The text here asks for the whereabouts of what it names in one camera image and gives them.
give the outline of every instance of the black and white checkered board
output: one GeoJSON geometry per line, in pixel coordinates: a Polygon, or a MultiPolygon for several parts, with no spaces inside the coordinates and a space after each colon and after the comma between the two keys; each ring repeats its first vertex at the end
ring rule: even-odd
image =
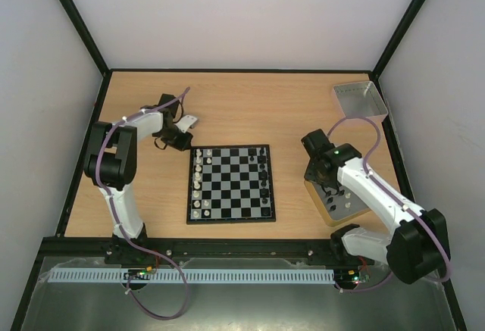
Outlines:
{"type": "Polygon", "coordinates": [[[205,146],[191,149],[188,224],[275,220],[269,145],[205,146]],[[200,188],[195,189],[198,149],[202,152],[202,162],[199,164],[202,171],[200,188]]]}

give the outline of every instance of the silver box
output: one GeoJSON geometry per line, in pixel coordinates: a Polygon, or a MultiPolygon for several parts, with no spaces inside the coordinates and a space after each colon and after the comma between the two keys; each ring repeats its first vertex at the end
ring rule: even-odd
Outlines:
{"type": "Polygon", "coordinates": [[[333,96],[343,116],[349,119],[367,117],[380,123],[388,115],[386,105],[372,81],[335,85],[333,96]]]}

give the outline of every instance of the cable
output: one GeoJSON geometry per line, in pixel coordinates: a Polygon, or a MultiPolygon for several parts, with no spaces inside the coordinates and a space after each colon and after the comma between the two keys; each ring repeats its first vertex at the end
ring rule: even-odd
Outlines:
{"type": "Polygon", "coordinates": [[[145,314],[148,314],[150,317],[153,317],[156,320],[173,320],[173,319],[181,316],[186,311],[186,308],[187,308],[187,306],[189,304],[189,300],[190,300],[189,284],[187,282],[187,279],[185,277],[185,274],[183,274],[182,269],[178,266],[177,263],[175,263],[174,261],[172,261],[169,257],[167,257],[167,256],[165,256],[165,255],[163,255],[163,254],[161,254],[161,253],[159,253],[157,251],[153,251],[153,250],[150,250],[150,249],[147,249],[147,248],[143,248],[142,246],[139,246],[139,245],[137,245],[137,244],[135,244],[134,242],[131,241],[131,239],[128,236],[126,230],[123,228],[123,224],[121,223],[120,218],[119,218],[119,216],[118,216],[118,214],[116,212],[116,207],[114,206],[113,194],[112,194],[111,190],[101,181],[101,176],[100,176],[100,173],[99,172],[100,172],[100,169],[101,169],[101,162],[102,162],[103,155],[105,154],[106,146],[108,145],[108,142],[109,142],[110,138],[113,136],[113,133],[116,131],[116,129],[119,126],[126,125],[130,121],[135,120],[135,119],[137,119],[137,118],[139,118],[139,117],[141,117],[143,115],[150,114],[150,113],[154,113],[156,111],[159,111],[160,109],[166,108],[167,106],[172,105],[177,100],[178,101],[179,100],[183,100],[183,98],[185,97],[185,95],[187,95],[187,93],[189,92],[189,90],[190,90],[190,88],[187,87],[185,89],[185,91],[181,95],[179,95],[178,97],[176,97],[174,100],[170,100],[169,102],[167,102],[167,103],[165,103],[165,104],[163,104],[161,106],[158,106],[156,108],[153,108],[153,109],[148,109],[148,110],[147,109],[142,109],[138,113],[135,113],[133,115],[130,115],[129,117],[123,117],[123,120],[120,120],[120,121],[116,122],[115,124],[113,124],[113,126],[111,127],[111,129],[106,134],[105,140],[103,141],[103,143],[101,145],[101,149],[99,150],[98,159],[96,160],[96,167],[95,167],[96,184],[99,187],[101,187],[102,189],[104,189],[106,191],[107,195],[109,196],[109,206],[110,206],[111,214],[112,214],[113,219],[114,219],[114,222],[115,222],[115,227],[117,226],[120,229],[121,235],[124,237],[124,239],[127,241],[127,243],[129,245],[131,245],[132,247],[134,247],[137,250],[144,251],[145,253],[148,253],[148,254],[154,255],[155,257],[160,257],[161,259],[164,259],[169,264],[173,265],[175,269],[177,269],[177,271],[180,274],[180,277],[182,278],[183,284],[185,286],[185,299],[184,299],[183,304],[182,304],[182,307],[180,307],[179,311],[177,311],[172,316],[160,316],[160,315],[154,314],[153,312],[149,311],[145,306],[143,306],[140,303],[140,301],[138,300],[138,298],[133,294],[133,291],[130,288],[130,281],[132,280],[132,277],[130,277],[128,279],[128,282],[127,282],[127,293],[130,294],[131,298],[135,301],[135,303],[139,306],[139,308],[145,314]]]}
{"type": "MultiPolygon", "coordinates": [[[[379,187],[384,193],[386,193],[386,195],[388,195],[390,198],[392,198],[395,203],[397,203],[399,206],[402,207],[403,210],[405,210],[406,212],[408,212],[410,215],[413,216],[414,219],[416,219],[416,221],[421,225],[421,227],[424,229],[424,231],[426,232],[426,234],[428,234],[428,236],[431,238],[431,240],[433,241],[434,245],[436,246],[436,248],[440,252],[440,255],[443,258],[443,261],[445,262],[445,265],[446,265],[446,274],[445,274],[445,276],[442,277],[442,278],[434,278],[432,276],[425,276],[425,278],[428,279],[428,280],[432,280],[434,282],[438,282],[438,283],[446,282],[447,280],[449,280],[449,278],[452,275],[452,265],[451,265],[451,262],[449,261],[449,258],[448,258],[448,255],[446,254],[445,249],[441,245],[441,243],[438,240],[438,238],[434,235],[433,231],[431,231],[431,229],[429,228],[429,226],[414,211],[412,211],[400,198],[398,198],[390,190],[388,190],[388,188],[385,187],[385,185],[383,185],[378,179],[376,179],[374,177],[374,174],[369,170],[369,167],[368,167],[369,158],[371,157],[372,153],[374,153],[374,151],[377,149],[377,147],[378,147],[378,145],[380,143],[380,138],[381,138],[380,130],[379,130],[379,127],[377,126],[377,124],[374,121],[372,121],[372,120],[370,120],[370,119],[368,119],[366,117],[344,117],[344,118],[340,119],[339,121],[337,121],[330,128],[330,130],[328,131],[327,136],[330,138],[330,135],[332,134],[332,132],[341,123],[343,123],[344,121],[346,121],[348,119],[359,119],[359,120],[367,121],[375,129],[376,134],[377,134],[376,142],[374,143],[374,145],[372,146],[372,148],[367,152],[367,154],[364,156],[364,160],[362,161],[362,166],[364,168],[364,172],[368,176],[368,178],[370,178],[371,181],[376,184],[377,187],[379,187]]],[[[380,284],[384,283],[384,281],[387,282],[387,280],[388,279],[386,278],[381,283],[378,283],[376,286],[379,286],[380,284]]],[[[355,291],[355,292],[362,292],[364,290],[375,289],[376,286],[373,286],[373,287],[370,287],[370,288],[366,288],[366,289],[359,289],[358,291],[355,291]]]]}
{"type": "Polygon", "coordinates": [[[160,258],[155,256],[155,272],[153,274],[158,272],[158,267],[160,267],[160,258]]]}
{"type": "Polygon", "coordinates": [[[178,118],[178,120],[174,121],[174,124],[177,124],[177,123],[180,121],[180,119],[182,119],[182,118],[183,118],[183,115],[185,114],[185,110],[184,110],[184,108],[183,108],[183,98],[182,98],[182,100],[180,101],[180,109],[181,109],[181,112],[180,112],[180,117],[178,118]]]}
{"type": "Polygon", "coordinates": [[[157,139],[160,139],[160,138],[159,137],[155,138],[155,140],[153,141],[153,144],[155,144],[155,147],[157,147],[161,151],[164,151],[167,148],[168,144],[164,143],[165,145],[161,147],[160,145],[157,144],[157,139]]]}
{"type": "Polygon", "coordinates": [[[362,268],[361,271],[365,270],[365,272],[371,276],[371,271],[369,270],[369,266],[367,265],[367,261],[363,257],[358,257],[360,261],[362,262],[362,268]]]}

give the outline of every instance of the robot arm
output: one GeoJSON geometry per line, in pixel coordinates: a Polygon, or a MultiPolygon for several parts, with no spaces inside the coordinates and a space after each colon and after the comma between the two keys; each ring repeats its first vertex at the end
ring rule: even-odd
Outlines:
{"type": "Polygon", "coordinates": [[[397,204],[366,174],[361,154],[354,147],[350,144],[336,147],[322,130],[309,133],[302,143],[310,155],[305,179],[333,189],[347,187],[389,230],[388,234],[382,234],[358,225],[344,226],[332,235],[336,243],[334,249],[388,264],[391,271],[408,284],[443,266],[443,258],[431,238],[408,212],[417,214],[431,228],[449,256],[446,222],[438,210],[425,211],[370,169],[374,179],[403,203],[397,204]]]}
{"type": "MultiPolygon", "coordinates": [[[[173,100],[173,95],[162,95],[158,105],[142,108],[155,108],[164,103],[173,100]]],[[[133,195],[132,181],[136,174],[136,145],[147,136],[160,138],[165,144],[174,147],[180,151],[190,148],[192,134],[188,133],[190,127],[194,127],[198,118],[192,115],[185,115],[174,123],[177,114],[179,102],[156,112],[142,114],[132,119],[127,125],[117,128],[112,136],[112,142],[108,143],[109,148],[116,148],[115,153],[105,152],[103,154],[100,177],[101,181],[108,187],[113,197],[114,207],[120,218],[120,223],[127,235],[131,239],[137,239],[144,231],[143,221],[138,213],[133,195]]],[[[105,140],[106,133],[111,129],[110,123],[97,122],[92,126],[92,132],[89,137],[88,150],[84,161],[84,173],[92,179],[95,186],[98,183],[95,180],[95,166],[105,140]]],[[[103,194],[108,208],[110,208],[110,195],[101,187],[99,190],[103,194]]],[[[123,238],[120,229],[111,213],[114,223],[113,234],[123,238]]]]}

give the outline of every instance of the wooden tabletop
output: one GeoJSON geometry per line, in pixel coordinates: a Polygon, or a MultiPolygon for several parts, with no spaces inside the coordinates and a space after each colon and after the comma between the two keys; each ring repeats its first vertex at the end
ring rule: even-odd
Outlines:
{"type": "MultiPolygon", "coordinates": [[[[300,139],[318,128],[328,131],[342,117],[330,97],[333,85],[363,80],[368,76],[355,73],[115,72],[100,120],[118,121],[143,105],[157,104],[162,93],[179,95],[190,86],[185,111],[200,119],[191,130],[193,145],[271,146],[276,222],[187,225],[189,151],[161,151],[151,139],[140,142],[133,186],[150,237],[322,239],[338,227],[326,225],[303,185],[308,156],[300,139]]],[[[350,142],[361,153],[375,139],[367,123],[343,124],[332,136],[333,142],[350,142]]],[[[385,139],[370,163],[398,188],[385,139]]],[[[372,212],[352,222],[369,230],[385,230],[372,212]]],[[[83,176],[66,236],[111,236],[112,231],[105,200],[83,176]]]]}

